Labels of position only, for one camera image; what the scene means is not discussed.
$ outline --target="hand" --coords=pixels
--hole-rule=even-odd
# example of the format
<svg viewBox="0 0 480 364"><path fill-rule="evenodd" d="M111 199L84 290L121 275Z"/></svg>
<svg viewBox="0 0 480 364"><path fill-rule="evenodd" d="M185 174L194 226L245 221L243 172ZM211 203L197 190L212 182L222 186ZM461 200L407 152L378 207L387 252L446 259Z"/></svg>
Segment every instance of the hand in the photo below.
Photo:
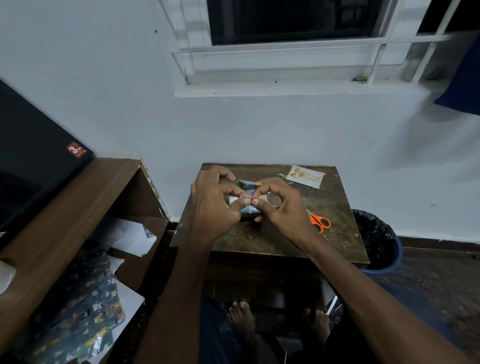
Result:
<svg viewBox="0 0 480 364"><path fill-rule="evenodd" d="M232 182L218 183L220 177L232 182L236 180L228 168L212 166L207 171L200 171L197 180L190 186L195 211L190 234L194 239L210 244L210 249L216 239L240 221L240 210L251 204L247 192ZM239 198L228 206L224 194L248 198Z"/></svg>
<svg viewBox="0 0 480 364"><path fill-rule="evenodd" d="M253 193L252 205L267 216L284 238L296 244L300 249L303 249L306 243L316 239L318 233L310 223L307 210L297 189L290 187L278 177L260 180L258 183L262 183L262 185ZM271 203L259 199L260 195L270 191L282 199L280 207L276 208ZM261 220L262 216L255 218L256 222Z"/></svg>

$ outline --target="window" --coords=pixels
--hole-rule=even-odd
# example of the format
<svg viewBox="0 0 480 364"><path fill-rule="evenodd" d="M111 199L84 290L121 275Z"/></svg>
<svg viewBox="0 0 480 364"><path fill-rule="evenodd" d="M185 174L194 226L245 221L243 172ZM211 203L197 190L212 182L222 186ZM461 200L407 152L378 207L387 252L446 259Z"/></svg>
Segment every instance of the window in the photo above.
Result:
<svg viewBox="0 0 480 364"><path fill-rule="evenodd" d="M277 80L417 83L437 46L463 37L446 30L479 28L468 0L159 1L177 70L186 85L210 90Z"/></svg>

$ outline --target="bare foot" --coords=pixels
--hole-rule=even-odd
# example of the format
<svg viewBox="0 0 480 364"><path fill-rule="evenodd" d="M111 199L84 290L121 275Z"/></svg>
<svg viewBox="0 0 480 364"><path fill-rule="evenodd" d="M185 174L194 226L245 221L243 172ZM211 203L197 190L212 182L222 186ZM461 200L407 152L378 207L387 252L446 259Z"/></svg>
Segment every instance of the bare foot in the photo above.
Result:
<svg viewBox="0 0 480 364"><path fill-rule="evenodd" d="M255 317L250 311L248 303L236 301L228 309L228 319L230 323L237 325L248 341L255 343Z"/></svg>
<svg viewBox="0 0 480 364"><path fill-rule="evenodd" d="M315 310L315 318L313 319L313 325L311 324L308 316L310 314L310 308L306 308L303 310L303 315L305 316L307 323L309 326L313 328L315 334L320 340L322 345L325 345L328 336L330 335L330 327L328 324L330 323L330 319L323 311Z"/></svg>

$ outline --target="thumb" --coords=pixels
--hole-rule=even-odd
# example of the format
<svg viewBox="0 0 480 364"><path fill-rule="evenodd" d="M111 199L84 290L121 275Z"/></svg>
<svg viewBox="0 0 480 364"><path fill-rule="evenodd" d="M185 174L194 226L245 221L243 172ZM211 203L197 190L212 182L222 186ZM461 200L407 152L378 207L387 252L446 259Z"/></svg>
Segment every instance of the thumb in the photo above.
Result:
<svg viewBox="0 0 480 364"><path fill-rule="evenodd" d="M233 211L240 212L244 207L250 204L251 204L251 201L249 198L239 198L238 200L235 200L232 202L232 204L230 205L230 209Z"/></svg>
<svg viewBox="0 0 480 364"><path fill-rule="evenodd" d="M264 200L259 200L258 198L254 198L252 200L252 205L255 206L258 210L265 213L265 215L267 216L270 216L274 212L277 212L277 209L271 203Z"/></svg>

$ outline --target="dark floor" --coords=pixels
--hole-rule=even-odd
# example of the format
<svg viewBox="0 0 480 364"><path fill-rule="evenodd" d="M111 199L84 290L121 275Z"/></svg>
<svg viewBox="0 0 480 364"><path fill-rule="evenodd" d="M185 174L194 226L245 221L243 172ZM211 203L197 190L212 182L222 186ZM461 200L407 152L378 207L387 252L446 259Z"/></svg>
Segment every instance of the dark floor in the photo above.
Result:
<svg viewBox="0 0 480 364"><path fill-rule="evenodd" d="M164 237L140 288L145 297L129 327L116 342L109 363L132 363L148 319L168 280L175 255ZM480 364L480 253L405 248L402 265L374 278L417 291L457 334L462 350ZM263 330L268 325L264 320Z"/></svg>

